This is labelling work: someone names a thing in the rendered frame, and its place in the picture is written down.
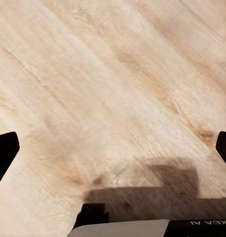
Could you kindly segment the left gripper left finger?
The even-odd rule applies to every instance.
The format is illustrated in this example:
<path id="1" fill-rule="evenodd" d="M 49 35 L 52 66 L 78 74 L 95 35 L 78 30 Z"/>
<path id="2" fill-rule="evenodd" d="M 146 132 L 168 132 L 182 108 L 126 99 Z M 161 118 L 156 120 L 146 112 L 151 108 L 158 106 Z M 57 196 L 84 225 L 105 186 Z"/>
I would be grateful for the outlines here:
<path id="1" fill-rule="evenodd" d="M 0 181 L 20 150 L 16 132 L 0 135 Z"/>

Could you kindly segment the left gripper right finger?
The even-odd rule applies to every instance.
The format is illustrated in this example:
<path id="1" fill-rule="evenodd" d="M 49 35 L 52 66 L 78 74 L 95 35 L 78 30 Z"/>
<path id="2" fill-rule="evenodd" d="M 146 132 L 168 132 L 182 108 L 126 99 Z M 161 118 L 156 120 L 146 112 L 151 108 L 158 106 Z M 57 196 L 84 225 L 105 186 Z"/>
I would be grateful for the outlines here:
<path id="1" fill-rule="evenodd" d="M 226 132 L 221 131 L 217 138 L 216 149 L 226 163 Z"/>

